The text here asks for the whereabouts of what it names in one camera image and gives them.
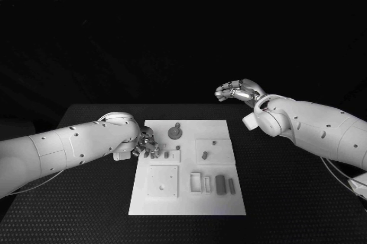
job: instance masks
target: cylindrical block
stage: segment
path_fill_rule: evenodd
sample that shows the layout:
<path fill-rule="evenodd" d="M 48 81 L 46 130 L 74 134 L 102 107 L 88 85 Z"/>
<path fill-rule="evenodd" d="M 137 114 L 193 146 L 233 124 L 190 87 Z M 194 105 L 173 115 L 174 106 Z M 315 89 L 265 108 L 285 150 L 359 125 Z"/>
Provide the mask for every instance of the cylindrical block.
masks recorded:
<path fill-rule="evenodd" d="M 216 176 L 216 193 L 219 195 L 226 195 L 228 194 L 226 179 L 225 179 L 223 175 Z"/>
<path fill-rule="evenodd" d="M 235 194 L 236 191 L 235 191 L 233 179 L 229 179 L 228 183 L 229 183 L 229 191 L 230 191 L 232 194 Z"/>

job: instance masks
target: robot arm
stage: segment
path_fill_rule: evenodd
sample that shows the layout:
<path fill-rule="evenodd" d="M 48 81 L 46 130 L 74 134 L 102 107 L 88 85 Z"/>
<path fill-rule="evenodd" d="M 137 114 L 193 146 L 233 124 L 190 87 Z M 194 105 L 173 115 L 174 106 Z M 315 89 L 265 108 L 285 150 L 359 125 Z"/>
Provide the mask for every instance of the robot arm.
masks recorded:
<path fill-rule="evenodd" d="M 259 85 L 235 81 L 216 89 L 219 101 L 238 98 L 252 107 L 243 117 L 249 130 L 291 139 L 312 154 L 367 170 L 367 122 L 330 106 L 265 94 Z"/>
<path fill-rule="evenodd" d="M 0 142 L 0 198 L 30 181 L 114 153 L 122 160 L 147 149 L 158 156 L 153 130 L 133 115 L 112 112 L 94 121 Z"/>

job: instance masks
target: dark background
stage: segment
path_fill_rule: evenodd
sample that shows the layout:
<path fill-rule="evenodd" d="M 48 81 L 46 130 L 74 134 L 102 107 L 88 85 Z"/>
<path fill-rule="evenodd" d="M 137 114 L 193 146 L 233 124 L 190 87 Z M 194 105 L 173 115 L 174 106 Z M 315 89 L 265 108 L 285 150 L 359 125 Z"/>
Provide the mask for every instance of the dark background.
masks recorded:
<path fill-rule="evenodd" d="M 75 103 L 217 103 L 245 78 L 367 120 L 366 0 L 0 0 L 0 15 L 0 118 L 38 133 Z"/>

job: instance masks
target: table surface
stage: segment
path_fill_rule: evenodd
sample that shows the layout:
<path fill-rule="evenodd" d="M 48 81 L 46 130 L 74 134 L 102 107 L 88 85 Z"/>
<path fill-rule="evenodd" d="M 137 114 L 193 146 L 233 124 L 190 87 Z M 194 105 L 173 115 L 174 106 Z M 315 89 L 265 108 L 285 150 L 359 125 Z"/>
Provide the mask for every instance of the table surface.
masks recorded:
<path fill-rule="evenodd" d="M 75 104 L 59 128 L 110 112 L 146 119 L 228 120 L 246 216 L 130 216 L 138 159 L 112 155 L 17 195 L 0 243 L 367 243 L 367 213 L 321 159 L 284 137 L 249 131 L 243 104 Z M 25 186 L 39 184 L 49 178 Z"/>

